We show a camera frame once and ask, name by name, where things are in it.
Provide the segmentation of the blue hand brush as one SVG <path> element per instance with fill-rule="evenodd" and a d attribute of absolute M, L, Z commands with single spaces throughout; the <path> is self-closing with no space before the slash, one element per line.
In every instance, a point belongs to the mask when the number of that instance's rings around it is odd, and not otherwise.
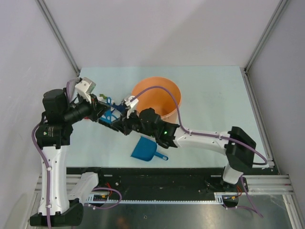
<path fill-rule="evenodd" d="M 119 118 L 114 114 L 116 111 L 114 108 L 111 107 L 111 104 L 113 104 L 112 99 L 108 97 L 107 99 L 102 99 L 103 102 L 105 102 L 107 105 L 110 106 L 110 109 L 107 110 L 102 117 L 99 119 L 98 123 L 108 127 L 116 132 L 119 132 L 119 129 L 117 127 L 112 126 L 112 123 Z"/>

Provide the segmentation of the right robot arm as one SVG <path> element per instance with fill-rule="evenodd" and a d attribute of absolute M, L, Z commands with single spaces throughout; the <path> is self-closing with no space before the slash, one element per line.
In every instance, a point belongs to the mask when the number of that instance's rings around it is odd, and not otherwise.
<path fill-rule="evenodd" d="M 226 156 L 228 163 L 220 179 L 220 187 L 224 191 L 232 191 L 240 176 L 251 170 L 254 164 L 256 143 L 237 126 L 233 126 L 228 132 L 194 132 L 179 124 L 162 120 L 152 108 L 148 108 L 139 114 L 122 114 L 118 120 L 111 123 L 111 128 L 124 135 L 135 131 L 149 136 L 165 149 L 196 147 Z"/>

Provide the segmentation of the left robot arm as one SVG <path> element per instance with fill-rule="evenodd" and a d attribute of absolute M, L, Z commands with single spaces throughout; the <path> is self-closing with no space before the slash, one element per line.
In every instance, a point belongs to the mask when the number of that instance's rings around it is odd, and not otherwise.
<path fill-rule="evenodd" d="M 67 227 L 80 225 L 84 204 L 94 189 L 105 186 L 105 178 L 86 172 L 74 188 L 67 190 L 66 154 L 71 143 L 73 124 L 84 118 L 97 122 L 110 106 L 93 94 L 89 100 L 77 96 L 71 103 L 65 88 L 53 89 L 43 95 L 44 112 L 32 132 L 32 140 L 42 165 L 41 200 L 38 212 L 30 217 L 32 227 Z"/>

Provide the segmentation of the orange plastic bucket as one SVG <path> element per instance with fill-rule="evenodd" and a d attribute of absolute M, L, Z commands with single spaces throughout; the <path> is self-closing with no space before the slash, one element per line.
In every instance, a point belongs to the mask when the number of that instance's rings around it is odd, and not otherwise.
<path fill-rule="evenodd" d="M 161 86 L 167 89 L 166 92 L 160 88 L 154 88 L 146 91 L 138 97 L 137 111 L 152 108 L 155 113 L 161 116 L 162 120 L 169 123 L 176 123 L 178 114 L 174 100 L 181 104 L 181 92 L 179 87 L 171 80 L 163 77 L 149 77 L 141 80 L 132 90 L 132 95 L 136 96 L 143 90 L 152 87 Z"/>

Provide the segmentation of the blue plastic dustpan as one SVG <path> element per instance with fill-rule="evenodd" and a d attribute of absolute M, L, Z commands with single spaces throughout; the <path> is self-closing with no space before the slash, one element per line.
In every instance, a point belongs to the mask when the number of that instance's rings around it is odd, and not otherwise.
<path fill-rule="evenodd" d="M 131 157 L 149 162 L 155 156 L 165 161 L 169 159 L 168 156 L 163 155 L 157 151 L 157 143 L 155 141 L 141 136 L 131 154 Z"/>

